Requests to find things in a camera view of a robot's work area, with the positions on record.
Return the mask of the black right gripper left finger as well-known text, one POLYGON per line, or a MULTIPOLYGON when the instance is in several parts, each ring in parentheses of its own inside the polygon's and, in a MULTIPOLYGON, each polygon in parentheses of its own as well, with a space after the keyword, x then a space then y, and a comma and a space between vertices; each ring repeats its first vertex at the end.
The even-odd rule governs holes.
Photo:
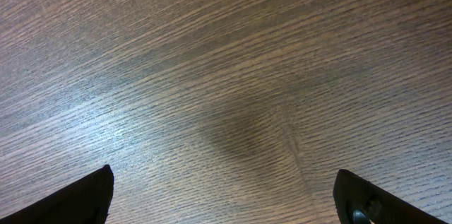
POLYGON ((104 165, 49 196, 1 219, 1 224, 105 224, 114 175, 104 165))

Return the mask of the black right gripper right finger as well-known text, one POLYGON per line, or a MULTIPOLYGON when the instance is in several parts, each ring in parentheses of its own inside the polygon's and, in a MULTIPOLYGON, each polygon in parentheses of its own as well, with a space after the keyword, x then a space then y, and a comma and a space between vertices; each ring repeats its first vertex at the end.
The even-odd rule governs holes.
POLYGON ((333 198, 341 224, 446 224, 346 169, 337 173, 333 198))

